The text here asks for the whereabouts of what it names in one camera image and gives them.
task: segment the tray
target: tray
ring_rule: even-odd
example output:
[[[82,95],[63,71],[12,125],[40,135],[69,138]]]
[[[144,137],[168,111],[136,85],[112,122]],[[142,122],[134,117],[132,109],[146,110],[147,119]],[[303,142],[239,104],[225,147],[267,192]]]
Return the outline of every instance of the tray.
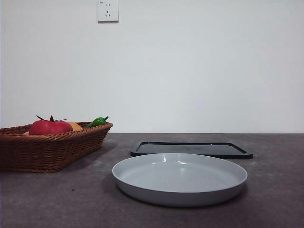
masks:
[[[251,159],[253,153],[230,142],[138,142],[131,156],[154,153],[192,153],[222,159]]]

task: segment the green pepper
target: green pepper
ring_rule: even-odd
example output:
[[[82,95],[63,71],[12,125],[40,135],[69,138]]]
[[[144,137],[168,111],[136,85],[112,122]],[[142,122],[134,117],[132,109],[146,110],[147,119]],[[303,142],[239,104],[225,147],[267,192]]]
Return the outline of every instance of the green pepper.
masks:
[[[108,116],[106,118],[98,117],[93,120],[93,122],[89,123],[85,128],[90,128],[90,127],[96,127],[100,125],[106,124],[106,119],[109,118]]]

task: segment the wall socket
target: wall socket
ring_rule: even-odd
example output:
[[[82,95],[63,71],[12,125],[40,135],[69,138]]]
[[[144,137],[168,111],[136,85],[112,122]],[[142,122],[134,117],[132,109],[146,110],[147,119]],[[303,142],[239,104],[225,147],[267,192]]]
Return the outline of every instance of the wall socket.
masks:
[[[118,0],[99,0],[97,20],[98,22],[118,22]]]

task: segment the gray countertop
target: gray countertop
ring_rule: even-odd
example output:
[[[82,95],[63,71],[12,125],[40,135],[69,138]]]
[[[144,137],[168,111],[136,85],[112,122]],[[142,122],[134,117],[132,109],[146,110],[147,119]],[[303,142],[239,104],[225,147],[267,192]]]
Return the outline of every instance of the gray countertop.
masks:
[[[242,192],[200,208],[148,204],[122,193],[111,169],[137,141],[232,142],[254,153]],[[304,134],[109,133],[102,149],[57,173],[0,172],[2,228],[302,228]]]

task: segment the tomato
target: tomato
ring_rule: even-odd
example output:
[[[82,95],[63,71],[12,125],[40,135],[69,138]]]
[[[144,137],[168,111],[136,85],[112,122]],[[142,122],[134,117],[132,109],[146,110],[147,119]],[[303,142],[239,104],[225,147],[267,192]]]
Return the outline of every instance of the tomato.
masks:
[[[73,130],[68,122],[59,120],[54,121],[52,116],[50,120],[44,120],[41,117],[38,118],[41,120],[37,120],[31,125],[28,134],[60,134]]]

